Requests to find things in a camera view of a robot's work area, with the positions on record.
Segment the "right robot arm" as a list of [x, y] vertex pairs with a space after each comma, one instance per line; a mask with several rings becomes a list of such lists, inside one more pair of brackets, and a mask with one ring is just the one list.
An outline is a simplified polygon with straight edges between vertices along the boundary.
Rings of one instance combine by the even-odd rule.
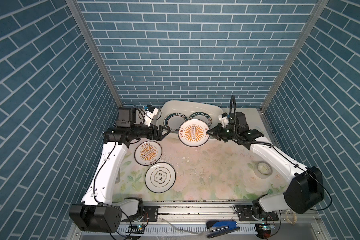
[[316, 167], [308, 168], [275, 147], [260, 131], [235, 128], [222, 124], [207, 131], [219, 141], [233, 141], [243, 145], [263, 159], [286, 181], [287, 187], [279, 194], [267, 194], [253, 201], [252, 213], [255, 218], [274, 211], [292, 210], [303, 214], [325, 199], [323, 175]]

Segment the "large plate green lettered rim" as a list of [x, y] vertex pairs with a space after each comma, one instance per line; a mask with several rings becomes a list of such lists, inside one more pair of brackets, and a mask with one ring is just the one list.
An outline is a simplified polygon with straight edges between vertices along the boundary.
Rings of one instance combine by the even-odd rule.
[[213, 123], [212, 117], [204, 112], [196, 112], [190, 115], [189, 120], [197, 119], [205, 122], [208, 126], [211, 126]]

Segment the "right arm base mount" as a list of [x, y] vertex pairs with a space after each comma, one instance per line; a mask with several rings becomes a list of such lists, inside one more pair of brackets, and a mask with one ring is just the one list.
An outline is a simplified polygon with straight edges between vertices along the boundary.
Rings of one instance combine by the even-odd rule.
[[233, 207], [235, 213], [237, 214], [239, 221], [248, 222], [248, 221], [279, 221], [279, 213], [273, 211], [266, 213], [263, 210], [260, 210], [257, 207], [252, 205], [234, 205]]

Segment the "orange sunburst plate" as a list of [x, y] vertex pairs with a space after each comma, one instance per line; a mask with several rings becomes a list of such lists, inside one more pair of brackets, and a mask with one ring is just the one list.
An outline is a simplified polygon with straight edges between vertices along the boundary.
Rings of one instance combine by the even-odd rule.
[[179, 128], [178, 137], [181, 143], [188, 147], [200, 147], [210, 138], [207, 133], [210, 128], [202, 120], [191, 119], [185, 121]]
[[140, 144], [134, 153], [135, 161], [142, 166], [150, 166], [160, 160], [163, 154], [161, 145], [154, 141]]

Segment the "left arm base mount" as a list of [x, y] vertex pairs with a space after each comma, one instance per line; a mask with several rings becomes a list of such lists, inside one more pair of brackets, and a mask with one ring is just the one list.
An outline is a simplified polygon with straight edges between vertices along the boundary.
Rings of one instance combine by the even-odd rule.
[[132, 222], [157, 222], [159, 215], [158, 206], [144, 206], [143, 209], [138, 210], [135, 215], [129, 216]]

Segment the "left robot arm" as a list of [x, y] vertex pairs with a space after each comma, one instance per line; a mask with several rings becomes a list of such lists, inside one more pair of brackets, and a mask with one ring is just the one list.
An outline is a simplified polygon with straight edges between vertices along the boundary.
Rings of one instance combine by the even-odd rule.
[[161, 141], [170, 132], [155, 125], [113, 127], [104, 132], [103, 150], [94, 178], [81, 202], [73, 204], [69, 211], [70, 218], [82, 232], [113, 234], [123, 220], [131, 222], [144, 216], [141, 198], [126, 198], [113, 204], [116, 178], [133, 140]]

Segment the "white plate black clover outline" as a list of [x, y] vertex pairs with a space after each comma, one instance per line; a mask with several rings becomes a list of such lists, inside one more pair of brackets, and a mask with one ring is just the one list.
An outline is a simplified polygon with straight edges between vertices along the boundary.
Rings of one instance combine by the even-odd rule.
[[176, 172], [168, 163], [157, 163], [152, 165], [146, 172], [146, 187], [153, 193], [161, 194], [167, 192], [176, 181]]

